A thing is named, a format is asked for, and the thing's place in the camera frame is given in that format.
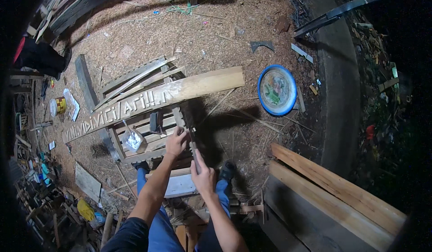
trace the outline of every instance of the sawdust floor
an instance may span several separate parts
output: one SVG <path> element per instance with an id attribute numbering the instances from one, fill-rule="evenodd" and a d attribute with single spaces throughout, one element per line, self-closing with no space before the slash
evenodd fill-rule
<path id="1" fill-rule="evenodd" d="M 174 52 L 178 57 L 175 64 L 179 67 L 185 65 L 187 76 L 242 66 L 246 86 L 236 89 L 226 101 L 262 120 L 281 125 L 287 123 L 287 119 L 275 118 L 266 113 L 257 99 L 256 88 L 260 73 L 268 65 L 280 64 L 288 68 L 299 85 L 303 85 L 304 75 L 312 68 L 312 65 L 305 63 L 302 58 L 297 60 L 291 50 L 293 27 L 280 35 L 274 31 L 278 18 L 292 12 L 289 0 L 199 0 L 201 5 L 193 9 L 192 15 L 168 12 L 157 16 L 154 11 L 163 13 L 170 8 L 170 4 L 186 7 L 187 0 L 171 0 L 170 4 L 169 0 L 128 0 L 139 3 L 144 8 L 122 1 L 124 0 L 116 0 L 92 11 L 91 15 L 76 23 L 75 29 L 69 33 L 70 40 L 57 42 L 55 48 L 60 52 L 65 44 L 71 44 L 73 56 L 68 69 L 62 74 L 62 79 L 55 82 L 52 89 L 47 90 L 45 104 L 36 101 L 36 105 L 39 105 L 37 122 L 42 120 L 49 99 L 62 96 L 64 88 L 71 91 L 81 106 L 77 120 L 88 116 L 89 111 L 84 103 L 74 65 L 79 54 L 85 54 L 93 87 L 98 90 L 101 67 L 104 83 L 150 59 L 160 55 L 170 57 Z M 195 15 L 195 12 L 225 19 Z M 148 19 L 121 23 L 145 17 Z M 232 28 L 235 31 L 234 42 L 217 36 L 219 34 L 230 37 Z M 260 47 L 253 54 L 249 41 L 264 40 L 273 41 L 274 52 Z M 302 48 L 315 58 L 315 52 Z M 191 103 L 196 122 L 199 123 L 206 112 L 227 92 L 213 93 L 193 100 Z M 75 196 L 84 196 L 75 185 L 75 161 L 103 184 L 109 184 L 113 188 L 124 184 L 98 133 L 72 141 L 72 152 L 68 153 L 61 138 L 61 131 L 71 125 L 70 117 L 66 115 L 54 117 L 54 125 L 45 129 L 47 139 L 41 140 L 43 144 L 56 141 L 57 146 L 52 150 L 52 154 L 63 165 L 60 178 L 63 188 Z M 291 125 L 292 123 L 287 125 L 284 132 L 293 129 Z M 256 121 L 246 119 L 243 114 L 222 103 L 197 127 L 197 136 L 202 141 L 200 148 L 205 149 L 209 165 L 220 166 L 222 161 L 234 159 L 239 172 L 233 183 L 235 192 L 251 196 L 261 189 L 268 175 L 269 158 L 266 152 L 270 142 L 278 141 L 276 132 Z M 285 146 L 291 142 L 287 136 L 280 140 Z M 121 169 L 128 181 L 136 178 L 132 166 L 121 165 Z M 133 196 L 127 188 L 120 192 L 131 198 L 124 202 L 127 210 L 134 204 Z"/>

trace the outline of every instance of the red object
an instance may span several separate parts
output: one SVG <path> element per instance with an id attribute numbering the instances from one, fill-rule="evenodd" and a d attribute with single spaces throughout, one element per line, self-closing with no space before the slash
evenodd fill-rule
<path id="1" fill-rule="evenodd" d="M 25 42 L 25 37 L 23 37 L 21 39 L 21 41 L 19 42 L 19 46 L 18 46 L 18 48 L 16 50 L 15 56 L 13 57 L 13 63 L 15 63 L 16 60 L 18 59 L 18 56 L 19 56 L 19 54 L 21 53 L 21 51 L 22 51 L 22 49 L 24 47 L 24 42 Z"/>
<path id="2" fill-rule="evenodd" d="M 368 128 L 366 128 L 366 139 L 371 140 L 374 138 L 375 134 L 375 125 L 369 125 Z"/>

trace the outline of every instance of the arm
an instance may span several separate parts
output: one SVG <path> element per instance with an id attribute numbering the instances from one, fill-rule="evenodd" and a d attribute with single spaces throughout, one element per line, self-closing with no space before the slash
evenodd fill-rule
<path id="1" fill-rule="evenodd" d="M 230 218 L 219 203 L 219 197 L 215 193 L 215 170 L 208 168 L 204 163 L 201 153 L 197 150 L 197 160 L 201 166 L 201 173 L 198 175 L 195 163 L 191 163 L 192 181 L 207 204 L 212 217 L 216 237 L 224 252 L 247 252 L 249 251 L 240 233 L 234 227 Z"/>
<path id="2" fill-rule="evenodd" d="M 181 135 L 178 135 L 180 130 L 181 128 L 177 126 L 174 133 L 168 137 L 165 147 L 166 154 L 139 192 L 137 204 L 129 215 L 129 218 L 138 217 L 143 219 L 148 227 L 152 224 L 154 216 L 162 205 L 174 162 L 180 153 L 186 149 L 188 131 L 183 131 Z"/>

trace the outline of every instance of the black cloth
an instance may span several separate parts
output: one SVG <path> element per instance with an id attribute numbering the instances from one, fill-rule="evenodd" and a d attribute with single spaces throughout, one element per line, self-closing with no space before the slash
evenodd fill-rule
<path id="1" fill-rule="evenodd" d="M 26 37 L 24 47 L 15 62 L 17 68 L 30 67 L 40 73 L 57 78 L 66 68 L 66 59 L 45 42 L 36 44 L 35 39 Z"/>
<path id="2" fill-rule="evenodd" d="M 128 218 L 117 233 L 102 247 L 101 252 L 144 251 L 149 247 L 149 228 L 138 217 Z"/>

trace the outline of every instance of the black shirt sleeve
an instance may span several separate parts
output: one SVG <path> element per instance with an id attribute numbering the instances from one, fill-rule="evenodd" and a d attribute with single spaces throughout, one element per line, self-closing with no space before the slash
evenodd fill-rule
<path id="1" fill-rule="evenodd" d="M 128 218 L 117 233 L 104 245 L 101 252 L 147 251 L 149 228 L 138 217 Z"/>

